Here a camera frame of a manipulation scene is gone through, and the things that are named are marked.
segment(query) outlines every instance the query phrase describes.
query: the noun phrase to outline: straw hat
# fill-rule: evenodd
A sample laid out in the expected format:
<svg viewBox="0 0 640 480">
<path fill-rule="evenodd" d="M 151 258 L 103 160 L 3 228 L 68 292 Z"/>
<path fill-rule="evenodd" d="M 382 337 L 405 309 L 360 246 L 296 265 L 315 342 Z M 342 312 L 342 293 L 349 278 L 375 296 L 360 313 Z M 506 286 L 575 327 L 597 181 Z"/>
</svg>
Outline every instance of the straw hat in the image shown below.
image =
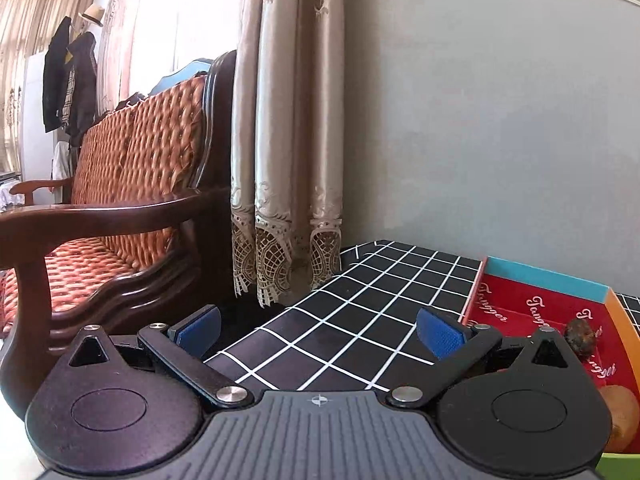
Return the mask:
<svg viewBox="0 0 640 480">
<path fill-rule="evenodd" d="M 95 23 L 99 27 L 103 27 L 102 18 L 104 17 L 104 7 L 96 4 L 91 4 L 85 12 L 78 12 L 78 16 Z"/>
</svg>

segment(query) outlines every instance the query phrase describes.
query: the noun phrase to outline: hat band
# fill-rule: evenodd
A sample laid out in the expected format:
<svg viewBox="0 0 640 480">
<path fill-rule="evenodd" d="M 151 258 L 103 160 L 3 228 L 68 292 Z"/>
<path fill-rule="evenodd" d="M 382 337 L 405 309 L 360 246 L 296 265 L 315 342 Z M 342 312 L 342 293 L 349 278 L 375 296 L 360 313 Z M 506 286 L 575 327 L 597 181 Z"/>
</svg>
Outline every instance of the hat band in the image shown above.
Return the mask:
<svg viewBox="0 0 640 480">
<path fill-rule="evenodd" d="M 84 12 L 82 14 L 80 14 L 80 16 L 82 16 L 86 20 L 89 20 L 92 23 L 95 23 L 96 25 L 102 26 L 102 23 L 100 22 L 100 20 L 96 20 L 93 16 L 89 16 L 88 14 L 85 14 Z"/>
</svg>

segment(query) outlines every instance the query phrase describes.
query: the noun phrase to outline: white floor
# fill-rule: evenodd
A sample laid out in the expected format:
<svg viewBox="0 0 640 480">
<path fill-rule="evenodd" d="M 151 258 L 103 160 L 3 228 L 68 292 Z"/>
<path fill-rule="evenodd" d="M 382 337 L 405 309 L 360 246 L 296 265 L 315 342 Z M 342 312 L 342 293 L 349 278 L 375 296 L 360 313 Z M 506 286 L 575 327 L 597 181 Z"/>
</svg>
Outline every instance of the white floor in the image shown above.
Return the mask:
<svg viewBox="0 0 640 480">
<path fill-rule="evenodd" d="M 34 480 L 43 471 L 31 449 L 24 424 L 0 396 L 0 464 L 2 480 Z"/>
</svg>

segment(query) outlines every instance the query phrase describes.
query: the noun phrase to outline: silver screw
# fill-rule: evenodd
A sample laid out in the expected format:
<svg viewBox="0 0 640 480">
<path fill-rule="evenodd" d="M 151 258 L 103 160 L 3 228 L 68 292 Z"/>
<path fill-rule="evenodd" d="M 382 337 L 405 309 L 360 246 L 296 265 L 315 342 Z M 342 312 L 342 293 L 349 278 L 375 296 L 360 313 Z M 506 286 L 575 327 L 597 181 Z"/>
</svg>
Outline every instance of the silver screw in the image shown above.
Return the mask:
<svg viewBox="0 0 640 480">
<path fill-rule="evenodd" d="M 415 386 L 398 386 L 391 396 L 399 402 L 415 402 L 422 398 L 422 390 Z"/>
<path fill-rule="evenodd" d="M 229 404 L 245 400 L 249 393 L 242 386 L 225 386 L 216 391 L 216 397 Z"/>
</svg>

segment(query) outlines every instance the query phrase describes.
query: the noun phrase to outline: sofa seat cushion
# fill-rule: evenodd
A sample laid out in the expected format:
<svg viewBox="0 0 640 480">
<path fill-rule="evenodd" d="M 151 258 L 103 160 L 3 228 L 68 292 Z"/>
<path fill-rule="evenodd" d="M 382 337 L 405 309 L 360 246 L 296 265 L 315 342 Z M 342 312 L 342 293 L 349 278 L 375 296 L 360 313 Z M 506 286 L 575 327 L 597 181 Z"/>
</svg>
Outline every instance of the sofa seat cushion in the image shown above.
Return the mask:
<svg viewBox="0 0 640 480">
<path fill-rule="evenodd" d="M 112 253 L 100 238 L 82 238 L 60 245 L 46 257 L 51 309 L 64 312 L 91 296 L 112 278 L 135 272 L 133 267 Z M 14 324 L 18 309 L 18 281 L 10 269 L 0 279 L 0 328 L 5 338 Z"/>
</svg>

